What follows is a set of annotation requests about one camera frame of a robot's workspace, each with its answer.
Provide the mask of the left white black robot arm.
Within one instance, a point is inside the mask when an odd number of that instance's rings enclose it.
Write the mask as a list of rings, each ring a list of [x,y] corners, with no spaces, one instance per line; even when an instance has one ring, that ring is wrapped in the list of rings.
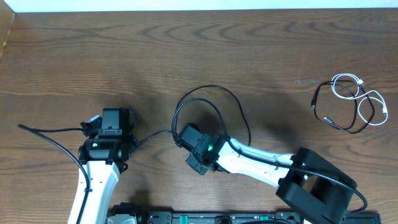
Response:
[[[106,223],[109,203],[126,161],[139,147],[136,140],[87,139],[78,155],[83,170],[68,223]]]

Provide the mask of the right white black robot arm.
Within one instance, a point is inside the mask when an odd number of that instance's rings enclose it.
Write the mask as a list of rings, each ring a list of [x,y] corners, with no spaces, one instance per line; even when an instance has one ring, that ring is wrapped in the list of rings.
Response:
[[[199,174],[220,170],[260,180],[310,223],[341,223],[357,188],[351,177],[307,148],[277,154],[206,134],[182,138],[181,145],[190,152],[187,164]]]

